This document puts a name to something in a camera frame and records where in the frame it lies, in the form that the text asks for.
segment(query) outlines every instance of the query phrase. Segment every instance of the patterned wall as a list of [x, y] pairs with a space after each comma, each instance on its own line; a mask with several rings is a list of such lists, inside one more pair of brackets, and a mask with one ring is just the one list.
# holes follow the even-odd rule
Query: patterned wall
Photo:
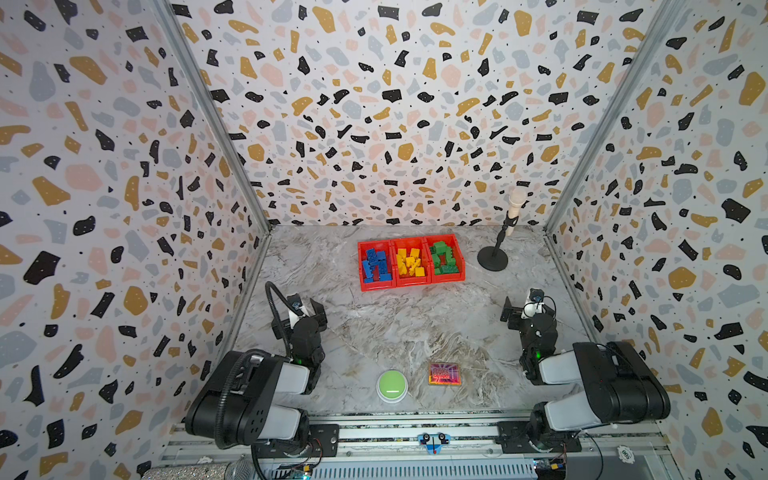
[[146, 7], [0, 9], [0, 478], [139, 478], [254, 257], [245, 200]]
[[684, 8], [554, 236], [597, 329], [669, 392], [688, 478], [768, 475], [766, 8]]
[[179, 0], [270, 222], [546, 220], [651, 0]]

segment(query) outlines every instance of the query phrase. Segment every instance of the red plastic bin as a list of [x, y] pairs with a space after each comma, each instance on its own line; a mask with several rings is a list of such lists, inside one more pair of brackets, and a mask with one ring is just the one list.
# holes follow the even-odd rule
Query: red plastic bin
[[445, 282], [463, 282], [467, 278], [464, 264], [464, 256], [462, 251], [458, 248], [458, 241], [456, 235], [432, 235], [430, 237], [423, 237], [424, 243], [427, 246], [427, 252], [429, 248], [437, 242], [445, 242], [446, 245], [453, 250], [453, 257], [456, 258], [456, 266], [458, 267], [458, 273], [445, 273], [442, 275], [435, 275], [435, 265], [432, 262], [432, 254], [429, 254], [429, 274], [432, 275], [432, 283], [445, 283]]
[[[395, 288], [395, 278], [397, 277], [397, 260], [392, 255], [390, 240], [380, 240], [374, 242], [358, 242], [357, 243], [357, 268], [360, 274], [360, 289], [363, 292], [369, 292], [371, 290], [382, 290], [385, 288]], [[376, 251], [383, 250], [387, 253], [387, 263], [389, 266], [389, 272], [392, 273], [392, 279], [388, 282], [371, 282], [364, 283], [363, 279], [366, 275], [362, 271], [362, 261], [367, 260], [366, 250], [373, 248]]]
[[[395, 282], [397, 287], [401, 286], [414, 286], [414, 285], [429, 285], [432, 283], [432, 268], [429, 262], [429, 248], [424, 243], [424, 237], [411, 237], [411, 238], [394, 238], [390, 241], [392, 245], [392, 258], [395, 261], [394, 272]], [[400, 273], [397, 270], [397, 249], [405, 248], [408, 250], [408, 254], [411, 253], [412, 248], [419, 249], [419, 258], [422, 259], [422, 266], [424, 267], [424, 276], [406, 276], [400, 278]]]

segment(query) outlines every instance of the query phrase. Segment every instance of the black microphone stand base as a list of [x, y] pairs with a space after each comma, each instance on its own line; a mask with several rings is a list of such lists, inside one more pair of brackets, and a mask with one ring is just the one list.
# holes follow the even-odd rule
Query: black microphone stand base
[[483, 247], [478, 253], [478, 263], [486, 270], [500, 272], [507, 268], [509, 258], [504, 250], [498, 247]]

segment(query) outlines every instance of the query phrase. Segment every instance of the marble surface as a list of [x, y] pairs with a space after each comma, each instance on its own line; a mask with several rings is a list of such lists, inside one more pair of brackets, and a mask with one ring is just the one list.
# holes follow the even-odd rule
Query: marble surface
[[[326, 360], [308, 396], [277, 396], [285, 406], [311, 412], [416, 412], [529, 409], [560, 399], [575, 386], [533, 386], [519, 365], [520, 337], [499, 322], [506, 296], [524, 303], [529, 287], [542, 288], [558, 307], [558, 348], [588, 340], [543, 240], [541, 229], [517, 227], [502, 249], [509, 265], [488, 272], [480, 248], [495, 242], [499, 227], [284, 227], [273, 230], [236, 349], [283, 353], [270, 328], [263, 285], [285, 295], [311, 296], [326, 307], [322, 334]], [[357, 242], [453, 233], [466, 261], [466, 281], [362, 292]], [[278, 309], [287, 309], [278, 300]], [[461, 386], [431, 386], [429, 362], [456, 362]], [[409, 391], [395, 405], [382, 402], [376, 380], [388, 370], [406, 375]]]

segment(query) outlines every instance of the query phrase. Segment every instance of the holographic card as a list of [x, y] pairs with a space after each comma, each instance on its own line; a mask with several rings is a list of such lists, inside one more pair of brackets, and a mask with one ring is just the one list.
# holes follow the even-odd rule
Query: holographic card
[[458, 386], [462, 376], [458, 363], [429, 363], [429, 385]]

